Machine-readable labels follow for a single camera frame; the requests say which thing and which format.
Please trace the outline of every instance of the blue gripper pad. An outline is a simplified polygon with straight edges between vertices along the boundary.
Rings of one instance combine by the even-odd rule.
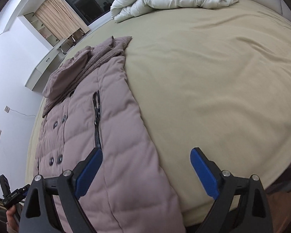
[[[213,197],[214,200],[218,199],[220,193],[217,180],[196,149],[191,150],[190,159],[208,196]]]
[[[84,170],[76,180],[74,195],[77,199],[84,196],[91,183],[93,182],[96,173],[102,164],[102,150],[98,149],[95,155],[90,159]]]

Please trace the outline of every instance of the hand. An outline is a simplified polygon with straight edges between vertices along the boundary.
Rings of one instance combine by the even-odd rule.
[[[13,218],[15,212],[16,212],[16,207],[15,207],[15,205],[13,205],[11,208],[9,208],[7,210],[7,212],[6,212],[6,218],[7,218],[8,225],[10,226],[10,228],[13,229],[14,231],[18,232],[19,227],[18,227],[15,219]]]

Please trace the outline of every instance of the beige bed sheet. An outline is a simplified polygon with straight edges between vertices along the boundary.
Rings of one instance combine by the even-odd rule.
[[[193,147],[234,175],[258,174],[265,187],[290,164],[288,20],[250,0],[218,10],[157,11],[106,23],[67,58],[111,35],[133,36],[126,49],[128,84],[186,226],[201,222],[212,203],[190,164]]]

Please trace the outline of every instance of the bed sheet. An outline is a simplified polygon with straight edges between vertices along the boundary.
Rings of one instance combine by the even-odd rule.
[[[125,51],[128,84],[186,226],[201,222],[212,205],[191,167],[192,148],[236,176],[259,175],[264,187],[291,163],[287,19],[250,0],[156,11],[106,23],[66,59],[111,35],[133,36]],[[37,117],[28,171],[40,125]]]

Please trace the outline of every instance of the mattress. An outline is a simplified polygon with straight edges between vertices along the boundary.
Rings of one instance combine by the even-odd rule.
[[[251,0],[218,10],[176,9],[110,21],[67,54],[131,35],[125,69],[186,226],[212,205],[190,164],[200,147],[264,187],[291,163],[291,22]],[[39,111],[28,154],[31,182]]]

